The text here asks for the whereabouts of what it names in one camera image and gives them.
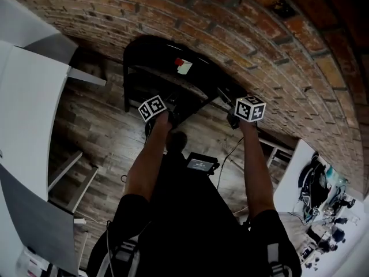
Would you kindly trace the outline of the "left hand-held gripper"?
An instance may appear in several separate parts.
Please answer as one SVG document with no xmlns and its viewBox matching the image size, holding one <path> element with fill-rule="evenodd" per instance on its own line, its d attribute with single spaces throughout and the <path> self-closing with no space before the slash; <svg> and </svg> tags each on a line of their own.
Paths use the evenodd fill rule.
<svg viewBox="0 0 369 277">
<path fill-rule="evenodd" d="M 172 124 L 172 128 L 178 127 L 185 119 L 183 114 L 178 111 L 176 103 L 163 100 L 160 95 L 156 95 L 142 103 L 139 106 L 138 112 L 145 122 L 145 138 L 148 139 L 157 117 L 164 111 L 169 113 L 168 121 Z"/>
</svg>

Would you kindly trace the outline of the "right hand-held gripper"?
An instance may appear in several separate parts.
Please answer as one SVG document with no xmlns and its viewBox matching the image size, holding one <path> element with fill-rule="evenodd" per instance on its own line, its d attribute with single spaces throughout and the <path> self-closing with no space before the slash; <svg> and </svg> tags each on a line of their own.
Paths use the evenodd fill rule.
<svg viewBox="0 0 369 277">
<path fill-rule="evenodd" d="M 228 111 L 227 121 L 232 129 L 237 129 L 240 120 L 248 123 L 262 120 L 265 110 L 266 103 L 257 96 L 237 98 L 235 105 Z"/>
</svg>

